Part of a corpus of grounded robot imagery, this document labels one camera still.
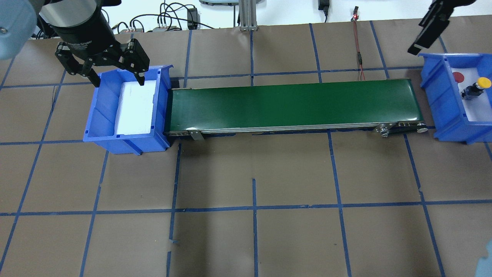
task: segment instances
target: dark small bottle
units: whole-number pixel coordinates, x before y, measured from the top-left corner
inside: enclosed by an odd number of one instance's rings
[[[488,89],[491,86],[492,82],[488,78],[480,77],[476,83],[462,91],[461,97],[465,100],[472,100],[479,97],[484,92],[484,89]]]

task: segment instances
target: red circular object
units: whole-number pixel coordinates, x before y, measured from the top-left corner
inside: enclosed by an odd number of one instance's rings
[[[453,72],[453,76],[454,76],[455,81],[456,81],[457,83],[463,83],[463,81],[464,81],[464,76],[463,76],[463,74],[461,74],[461,73],[459,73],[459,72]]]

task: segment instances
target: conveyor belt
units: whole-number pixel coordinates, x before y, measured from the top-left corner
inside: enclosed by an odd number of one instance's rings
[[[409,79],[180,89],[170,93],[167,110],[170,136],[190,130],[212,134],[423,121]]]

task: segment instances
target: empty blue bin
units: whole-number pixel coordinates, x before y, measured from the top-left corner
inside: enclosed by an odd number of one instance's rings
[[[163,131],[168,90],[171,88],[171,67],[173,66],[150,67],[145,73],[146,82],[156,80],[152,124],[148,134],[115,134],[122,85],[125,82],[134,82],[134,75],[121,69],[99,74],[101,85],[94,90],[83,141],[94,142],[113,154],[140,155],[142,152],[165,151],[170,146]]]
[[[485,90],[478,102],[462,100],[453,77],[455,71],[475,70],[480,77],[492,79],[492,54],[420,54],[424,57],[422,84],[429,100],[436,132],[441,141],[492,142],[492,89]],[[472,85],[469,78],[463,86]]]

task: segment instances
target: white paper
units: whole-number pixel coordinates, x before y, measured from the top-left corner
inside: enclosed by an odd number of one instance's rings
[[[149,134],[152,125],[152,110],[155,94],[155,80],[122,84],[118,111],[116,113],[116,135]]]
[[[460,72],[464,76],[464,81],[458,84],[461,92],[468,86],[473,85],[480,77],[476,68],[455,69],[451,72]],[[489,102],[488,90],[485,90],[479,97],[471,100],[461,100],[468,121],[492,121],[492,106]]]

